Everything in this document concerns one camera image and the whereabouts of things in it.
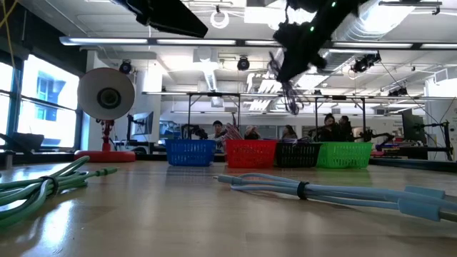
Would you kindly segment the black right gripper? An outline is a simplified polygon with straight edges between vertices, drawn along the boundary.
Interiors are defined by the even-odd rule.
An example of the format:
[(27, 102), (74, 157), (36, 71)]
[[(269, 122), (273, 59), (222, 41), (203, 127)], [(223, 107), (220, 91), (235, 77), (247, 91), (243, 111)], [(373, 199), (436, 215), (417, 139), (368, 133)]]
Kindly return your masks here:
[(327, 61), (315, 50), (312, 26), (305, 21), (298, 23), (280, 23), (273, 39), (283, 48), (283, 54), (277, 58), (278, 81), (290, 81), (295, 76), (308, 70), (308, 66), (324, 69)]

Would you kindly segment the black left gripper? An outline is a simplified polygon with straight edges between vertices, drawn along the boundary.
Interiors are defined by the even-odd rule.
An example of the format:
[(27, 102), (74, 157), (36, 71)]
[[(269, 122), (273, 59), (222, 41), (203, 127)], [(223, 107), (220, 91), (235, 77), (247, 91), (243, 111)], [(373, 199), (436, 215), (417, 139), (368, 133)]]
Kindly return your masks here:
[(180, 0), (111, 0), (158, 31), (204, 38), (208, 27)]

